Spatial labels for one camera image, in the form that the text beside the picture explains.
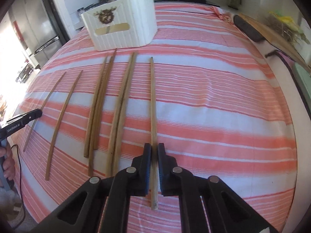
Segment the person's left hand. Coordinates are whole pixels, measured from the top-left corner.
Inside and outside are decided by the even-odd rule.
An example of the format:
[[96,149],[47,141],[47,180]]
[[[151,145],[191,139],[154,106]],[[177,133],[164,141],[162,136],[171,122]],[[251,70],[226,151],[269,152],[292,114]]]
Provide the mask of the person's left hand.
[[4,177],[13,180],[15,177],[15,160],[9,142],[6,147],[1,147],[1,157],[6,157],[3,162]]

